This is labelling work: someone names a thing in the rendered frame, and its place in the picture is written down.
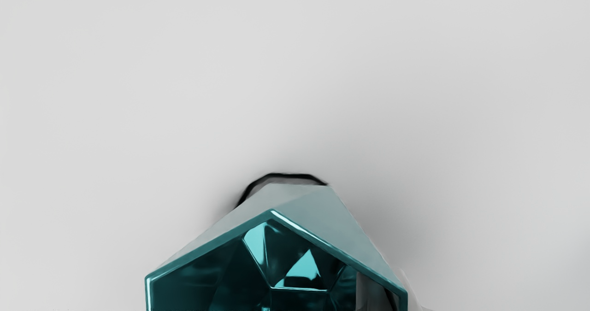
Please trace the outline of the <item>teal faceted mug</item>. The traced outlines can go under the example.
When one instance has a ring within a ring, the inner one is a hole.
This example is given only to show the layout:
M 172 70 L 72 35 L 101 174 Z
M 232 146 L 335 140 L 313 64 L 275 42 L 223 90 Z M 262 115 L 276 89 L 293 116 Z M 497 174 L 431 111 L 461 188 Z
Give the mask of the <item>teal faceted mug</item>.
M 333 188 L 268 184 L 145 277 L 146 311 L 409 311 Z

